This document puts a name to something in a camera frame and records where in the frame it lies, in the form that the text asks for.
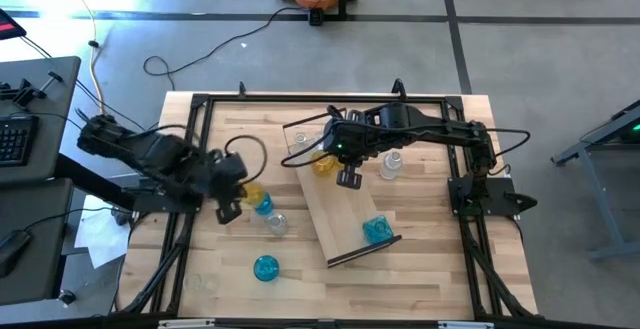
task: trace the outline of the computer keyboard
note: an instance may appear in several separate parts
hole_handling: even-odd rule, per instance
[[[0,117],[0,167],[27,165],[38,119],[33,115]]]

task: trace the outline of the white paper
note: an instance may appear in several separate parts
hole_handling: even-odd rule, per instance
[[[82,206],[83,209],[100,209],[100,208],[112,208],[112,207],[113,205],[107,204],[100,198],[95,197],[93,195],[87,195],[84,198],[84,205]],[[82,223],[88,218],[96,214],[100,214],[102,212],[109,212],[109,210],[107,209],[100,210],[100,211],[84,210],[82,212],[82,215],[80,216],[80,225],[78,226],[78,233],[76,234],[76,243],[74,245],[76,248],[86,248],[87,247],[86,240],[90,235],[87,232],[87,226],[82,225]]]
[[[84,209],[111,208],[112,206],[92,195],[85,199]],[[118,225],[111,210],[83,211],[75,247],[89,250],[91,263],[97,268],[127,253],[129,224]]]

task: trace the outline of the wooden table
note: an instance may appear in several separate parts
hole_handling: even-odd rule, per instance
[[[168,93],[160,124],[186,124],[192,94]],[[467,120],[494,127],[487,96],[462,98]],[[443,145],[416,143],[402,149],[404,170],[394,181],[383,180],[378,174],[382,156],[364,164],[377,210],[403,239],[327,269],[296,172],[279,164],[287,155],[282,125],[323,113],[326,104],[215,104],[208,149],[221,148],[238,134],[262,138],[269,161],[259,181],[271,194],[276,210],[287,217],[290,228],[284,238],[275,238],[249,208],[229,225],[219,225],[215,204],[207,202],[194,226],[179,316],[471,319],[460,228],[451,215],[447,195],[450,169]],[[360,110],[374,106],[332,104]],[[435,105],[416,106],[425,114],[440,116]],[[197,133],[201,124],[199,118]],[[180,129],[174,133],[183,135]],[[239,148],[251,175],[260,165],[261,154],[257,145],[242,144],[234,147]],[[498,151],[495,136],[494,146]],[[486,220],[497,272],[523,306],[536,312],[516,226],[505,218]],[[157,267],[166,221],[167,215],[150,215],[133,233],[120,282],[121,305],[133,299]],[[255,260],[266,254],[278,259],[281,274],[275,281],[263,283],[254,277],[252,268]],[[486,281],[482,274],[478,277],[483,303],[489,309]],[[165,303],[173,272],[168,278]]]

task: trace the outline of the black desk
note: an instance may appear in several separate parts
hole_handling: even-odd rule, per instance
[[[66,117],[71,106],[79,68],[80,58],[78,57],[0,63],[0,81],[9,83],[15,88],[20,85],[20,80],[25,78],[34,87],[40,88],[50,78],[47,72],[54,71],[62,77],[63,82],[51,83],[46,90],[47,97],[32,100],[28,108],[34,113],[53,113]],[[0,116],[16,112],[20,110],[11,101],[0,101]],[[39,117],[40,124],[31,149],[29,163],[21,167],[0,169],[0,185],[37,182],[53,176],[62,133],[67,123],[66,120],[53,115],[39,115]]]
[[[47,88],[46,98],[34,99],[29,104],[30,111],[40,117],[29,162],[21,167],[0,168],[0,187],[37,183],[50,178],[70,178],[75,186],[89,193],[122,208],[132,208],[134,199],[131,195],[123,193],[119,186],[59,153],[66,120],[53,115],[37,114],[53,113],[64,117],[69,114],[79,68],[78,57],[0,63],[0,81],[7,82],[12,87],[17,87],[21,79],[25,78],[39,88],[48,80],[47,73],[50,70],[63,79],[62,83],[54,82]],[[16,112],[19,109],[10,101],[0,101],[0,116]]]
[[[72,191],[69,179],[0,189],[0,236],[66,212]],[[15,269],[0,278],[0,305],[58,297],[66,258],[60,255],[65,222],[65,217],[51,219],[29,230],[33,237]]]

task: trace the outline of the white cable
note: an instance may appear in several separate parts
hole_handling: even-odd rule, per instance
[[[89,13],[89,17],[91,18],[91,24],[93,25],[93,42],[98,42],[98,30],[96,28],[96,19],[93,17],[93,12],[89,8],[89,5],[85,0],[80,0],[82,4],[84,4],[85,9]],[[89,74],[91,74],[91,80],[93,81],[93,85],[96,87],[96,94],[98,94],[98,101],[100,103],[100,114],[104,114],[104,98],[102,97],[102,88],[100,88],[100,83],[96,78],[95,65],[96,65],[96,48],[91,46],[91,59],[89,60]]]

